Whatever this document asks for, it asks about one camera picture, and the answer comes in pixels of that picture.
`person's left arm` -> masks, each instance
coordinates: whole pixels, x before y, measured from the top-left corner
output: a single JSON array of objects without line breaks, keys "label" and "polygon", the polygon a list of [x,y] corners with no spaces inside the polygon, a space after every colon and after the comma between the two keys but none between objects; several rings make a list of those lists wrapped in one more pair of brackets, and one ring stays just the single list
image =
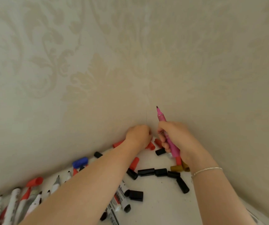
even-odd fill
[{"label": "person's left arm", "polygon": [[63,184],[20,225],[96,224],[131,162],[151,141],[150,128],[130,128],[125,141]]}]

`pink pen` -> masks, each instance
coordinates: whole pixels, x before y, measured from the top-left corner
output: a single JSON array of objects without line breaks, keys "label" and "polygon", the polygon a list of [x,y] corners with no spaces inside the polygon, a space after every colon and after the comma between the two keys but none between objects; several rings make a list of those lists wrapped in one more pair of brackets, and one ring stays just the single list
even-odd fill
[{"label": "pink pen", "polygon": [[[167,121],[166,118],[165,118],[165,116],[163,115],[163,113],[161,112],[161,110],[159,109],[158,106],[156,106],[156,110],[157,110],[157,117],[158,117],[158,120],[159,120],[159,121]],[[170,140],[170,138],[169,138],[168,134],[166,133],[166,131],[164,131],[163,133],[165,134],[167,143],[168,143],[169,146],[170,146],[172,156],[173,156],[173,157],[180,156],[180,150],[179,150],[179,148],[176,147],[176,145],[172,143],[172,141]]]}]

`blue marker cap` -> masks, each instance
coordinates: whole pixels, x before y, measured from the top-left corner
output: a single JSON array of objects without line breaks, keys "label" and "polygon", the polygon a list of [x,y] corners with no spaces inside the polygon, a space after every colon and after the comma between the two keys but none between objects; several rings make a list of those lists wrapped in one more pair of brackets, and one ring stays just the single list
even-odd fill
[{"label": "blue marker cap", "polygon": [[87,157],[83,157],[79,160],[76,160],[72,163],[73,167],[75,169],[79,168],[81,165],[85,166],[88,164],[88,158]]}]

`silver bracelet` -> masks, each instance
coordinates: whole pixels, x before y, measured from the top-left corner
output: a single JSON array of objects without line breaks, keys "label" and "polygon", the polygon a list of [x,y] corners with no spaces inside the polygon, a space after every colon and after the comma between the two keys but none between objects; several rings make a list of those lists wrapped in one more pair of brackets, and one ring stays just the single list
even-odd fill
[{"label": "silver bracelet", "polygon": [[203,170],[200,170],[200,171],[197,171],[196,173],[194,173],[192,176],[191,176],[191,178],[193,179],[198,173],[200,173],[200,172],[203,172],[203,171],[205,171],[205,170],[212,170],[212,169],[221,169],[221,170],[223,170],[221,167],[210,167],[210,168],[205,168],[205,169],[203,169]]}]

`person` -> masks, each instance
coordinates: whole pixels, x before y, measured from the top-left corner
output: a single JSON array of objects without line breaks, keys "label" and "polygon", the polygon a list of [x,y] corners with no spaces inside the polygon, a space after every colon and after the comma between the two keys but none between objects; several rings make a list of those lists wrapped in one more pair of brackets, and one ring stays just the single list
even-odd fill
[{"label": "person", "polygon": [[[180,149],[181,158],[189,165],[191,173],[201,171],[193,177],[193,182],[203,224],[255,224],[223,170],[204,170],[218,167],[218,164],[187,127],[179,122],[159,122],[157,132],[163,147],[169,152],[163,130]],[[96,224],[132,160],[151,139],[148,126],[130,128],[121,145],[61,186],[20,224]]]}]

